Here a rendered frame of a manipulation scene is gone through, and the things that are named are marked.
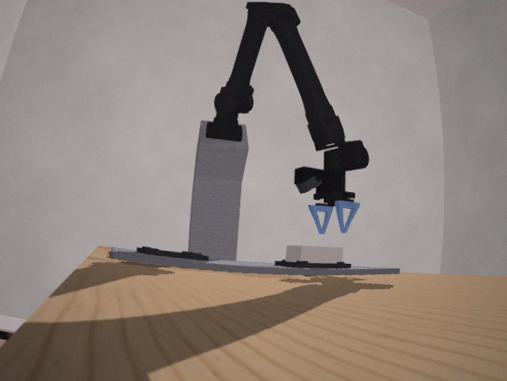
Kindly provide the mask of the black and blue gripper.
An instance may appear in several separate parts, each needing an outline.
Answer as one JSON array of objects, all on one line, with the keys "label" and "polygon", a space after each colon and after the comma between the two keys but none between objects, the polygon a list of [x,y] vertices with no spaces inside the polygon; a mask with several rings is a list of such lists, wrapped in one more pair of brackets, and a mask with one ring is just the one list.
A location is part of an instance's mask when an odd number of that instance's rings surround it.
[{"label": "black and blue gripper", "polygon": [[[341,171],[341,170],[339,170],[339,171]],[[353,218],[360,206],[360,203],[355,203],[354,199],[347,199],[347,198],[355,198],[355,193],[345,191],[345,172],[342,172],[342,190],[331,190],[331,191],[326,191],[326,192],[314,194],[314,200],[323,199],[323,202],[327,203],[327,204],[318,203],[316,205],[309,205],[310,213],[316,222],[316,227],[317,227],[317,230],[319,231],[319,234],[325,234],[328,223],[330,221],[331,213],[333,211],[333,206],[336,206],[337,218],[338,218],[338,223],[340,226],[341,233],[347,233],[347,230],[351,224],[351,221],[353,220]],[[333,203],[333,204],[331,204],[331,203]],[[344,226],[343,208],[351,209],[350,215],[346,221],[345,226]],[[324,221],[323,221],[323,228],[321,227],[319,217],[317,215],[318,211],[325,212]]]}]

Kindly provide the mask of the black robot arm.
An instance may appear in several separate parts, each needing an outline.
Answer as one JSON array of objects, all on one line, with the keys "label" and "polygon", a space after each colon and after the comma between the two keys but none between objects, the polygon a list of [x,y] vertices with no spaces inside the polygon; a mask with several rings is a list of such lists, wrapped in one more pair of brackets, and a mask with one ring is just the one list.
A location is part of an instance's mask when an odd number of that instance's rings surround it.
[{"label": "black robot arm", "polygon": [[[323,170],[304,166],[295,169],[295,185],[301,194],[314,187],[316,194],[341,191],[342,172],[366,168],[369,155],[362,141],[345,141],[341,121],[323,91],[297,30],[296,26],[301,20],[295,8],[287,3],[269,2],[247,2],[246,8],[247,24],[233,71],[226,86],[221,87],[215,97],[216,118],[213,119],[213,126],[212,122],[207,122],[205,137],[242,141],[238,115],[247,114],[253,108],[254,89],[250,86],[250,79],[266,29],[270,27],[302,97],[307,126],[316,151],[337,147],[324,151]],[[329,145],[332,143],[335,144]]]}]

